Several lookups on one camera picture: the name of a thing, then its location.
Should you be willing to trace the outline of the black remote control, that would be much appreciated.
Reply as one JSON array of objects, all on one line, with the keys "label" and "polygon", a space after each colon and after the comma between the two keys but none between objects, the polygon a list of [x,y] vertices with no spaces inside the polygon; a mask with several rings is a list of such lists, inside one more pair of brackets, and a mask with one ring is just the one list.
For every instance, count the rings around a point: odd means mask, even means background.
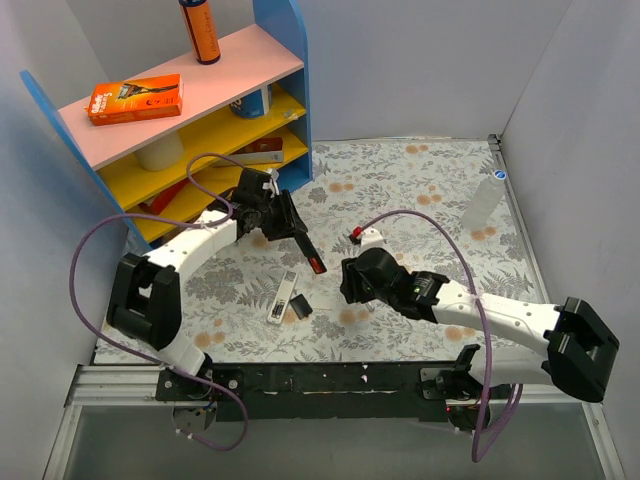
[{"label": "black remote control", "polygon": [[321,259],[317,249],[314,247],[307,233],[297,233],[294,235],[296,244],[300,248],[303,256],[308,261],[313,272],[317,275],[327,272],[327,268]]}]

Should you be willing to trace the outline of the white battery cover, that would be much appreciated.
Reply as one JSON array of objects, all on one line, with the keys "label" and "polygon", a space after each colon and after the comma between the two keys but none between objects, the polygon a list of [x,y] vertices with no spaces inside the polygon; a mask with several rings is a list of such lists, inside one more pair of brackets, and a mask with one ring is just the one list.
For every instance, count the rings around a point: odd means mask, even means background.
[{"label": "white battery cover", "polygon": [[334,309],[334,303],[331,299],[314,299],[310,302],[311,307],[314,310],[328,310]]}]

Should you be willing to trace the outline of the black battery cover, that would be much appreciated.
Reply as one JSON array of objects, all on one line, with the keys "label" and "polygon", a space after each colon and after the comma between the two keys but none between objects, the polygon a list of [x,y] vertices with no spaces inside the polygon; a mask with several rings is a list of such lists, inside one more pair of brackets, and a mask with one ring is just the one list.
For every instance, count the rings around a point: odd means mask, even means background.
[{"label": "black battery cover", "polygon": [[298,294],[294,296],[290,301],[289,305],[293,309],[297,318],[302,320],[310,316],[313,312],[313,308],[309,304],[308,300],[305,298],[303,294]]}]

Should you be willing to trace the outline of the white remote control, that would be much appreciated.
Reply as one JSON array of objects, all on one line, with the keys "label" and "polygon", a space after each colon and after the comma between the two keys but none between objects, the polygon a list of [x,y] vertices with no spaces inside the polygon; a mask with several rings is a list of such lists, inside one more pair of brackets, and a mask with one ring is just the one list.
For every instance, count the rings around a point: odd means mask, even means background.
[{"label": "white remote control", "polygon": [[269,308],[266,321],[270,325],[280,325],[294,293],[298,280],[298,273],[287,270],[279,284],[274,301]]}]

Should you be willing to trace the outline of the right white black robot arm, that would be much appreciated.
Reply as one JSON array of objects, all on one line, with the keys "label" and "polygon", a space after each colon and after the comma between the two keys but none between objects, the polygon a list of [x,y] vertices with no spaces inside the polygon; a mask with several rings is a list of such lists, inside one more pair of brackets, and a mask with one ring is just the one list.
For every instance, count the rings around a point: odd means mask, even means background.
[{"label": "right white black robot arm", "polygon": [[349,304],[378,300],[411,320],[487,329],[515,343],[507,353],[493,353],[492,384],[548,384],[581,401],[603,401],[620,342],[588,302],[474,298],[444,275],[408,272],[382,248],[347,258],[341,268],[340,291]]}]

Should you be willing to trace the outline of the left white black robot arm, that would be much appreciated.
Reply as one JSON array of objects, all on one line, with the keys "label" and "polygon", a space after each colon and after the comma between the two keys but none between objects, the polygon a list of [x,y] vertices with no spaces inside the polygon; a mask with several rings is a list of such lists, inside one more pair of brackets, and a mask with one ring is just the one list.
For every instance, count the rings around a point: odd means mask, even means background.
[{"label": "left white black robot arm", "polygon": [[193,400],[213,386],[202,367],[205,353],[181,332],[181,293],[186,281],[222,249],[255,229],[269,241],[296,241],[316,274],[326,271],[288,190],[276,173],[244,169],[228,199],[206,208],[190,229],[144,256],[128,254],[117,267],[107,323],[151,348],[158,360],[181,370],[178,387]]}]

